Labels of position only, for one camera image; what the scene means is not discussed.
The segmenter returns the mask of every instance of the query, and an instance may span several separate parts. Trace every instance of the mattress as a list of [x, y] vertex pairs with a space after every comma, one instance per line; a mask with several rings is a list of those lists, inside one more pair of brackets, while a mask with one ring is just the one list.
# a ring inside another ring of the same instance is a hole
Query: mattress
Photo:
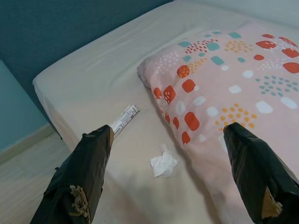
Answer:
[[[248, 19], [204, 4], [171, 2], [78, 49], [34, 79], [39, 100], [70, 150], [82, 133], [112, 123], [128, 105], [140, 107], [113, 144], [106, 177], [106, 182], [117, 185], [134, 202], [128, 211], [132, 216], [140, 211], [148, 223], [155, 224], [219, 222], [207, 189], [194, 177], [188, 159], [161, 122], [136, 68], [147, 56], [188, 35], [234, 29]], [[267, 26], [299, 40], [296, 30], [272, 23]], [[154, 179], [150, 159], [161, 154], [161, 143], [181, 163], [170, 178]], [[105, 197], [116, 200], [118, 194], [109, 192]], [[113, 203], [111, 209], [127, 208]]]

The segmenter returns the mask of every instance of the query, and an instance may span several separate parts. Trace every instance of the baseboard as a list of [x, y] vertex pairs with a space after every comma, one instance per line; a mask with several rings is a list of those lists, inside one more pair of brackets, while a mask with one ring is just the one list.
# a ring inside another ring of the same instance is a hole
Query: baseboard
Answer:
[[16, 156], [17, 154], [21, 153], [25, 149], [30, 148], [40, 140], [53, 134], [54, 132], [55, 131], [51, 127], [51, 125], [45, 125], [41, 127], [39, 130], [37, 130], [36, 132], [34, 132], [33, 134], [16, 142], [12, 146], [9, 146], [6, 149], [2, 150], [0, 152], [0, 165], [10, 160], [12, 157]]

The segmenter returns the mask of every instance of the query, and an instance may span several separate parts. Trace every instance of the pillowcase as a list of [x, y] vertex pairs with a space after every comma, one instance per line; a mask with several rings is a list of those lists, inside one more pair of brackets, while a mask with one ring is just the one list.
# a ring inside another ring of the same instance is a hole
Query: pillowcase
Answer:
[[299, 48], [292, 40], [247, 23], [190, 36], [137, 71], [223, 223], [252, 223], [232, 178], [224, 126], [240, 123], [299, 175]]

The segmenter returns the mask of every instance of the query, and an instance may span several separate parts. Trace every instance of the blue wall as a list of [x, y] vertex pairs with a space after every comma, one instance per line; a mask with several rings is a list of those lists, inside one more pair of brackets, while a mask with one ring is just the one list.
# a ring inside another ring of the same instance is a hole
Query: blue wall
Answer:
[[0, 152], [47, 121], [0, 60]]

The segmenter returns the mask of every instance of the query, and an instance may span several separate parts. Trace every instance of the white tissue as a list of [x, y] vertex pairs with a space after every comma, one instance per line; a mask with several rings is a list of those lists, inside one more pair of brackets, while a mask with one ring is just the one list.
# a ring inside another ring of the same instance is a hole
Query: white tissue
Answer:
[[165, 176], [169, 177], [178, 164], [178, 160], [172, 155], [165, 144], [160, 145], [162, 156], [152, 158], [150, 165], [154, 171], [154, 177]]

